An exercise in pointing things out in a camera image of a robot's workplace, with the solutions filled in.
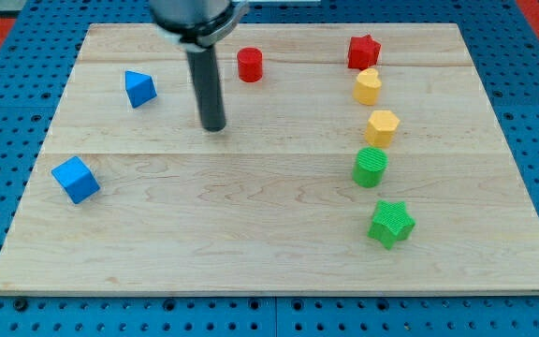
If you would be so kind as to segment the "grey robot arm end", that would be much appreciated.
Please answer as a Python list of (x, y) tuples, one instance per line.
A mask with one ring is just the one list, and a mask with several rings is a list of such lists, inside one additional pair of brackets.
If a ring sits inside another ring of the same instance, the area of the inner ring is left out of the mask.
[(150, 0), (162, 37), (188, 52), (203, 52), (226, 38), (249, 11), (248, 1)]

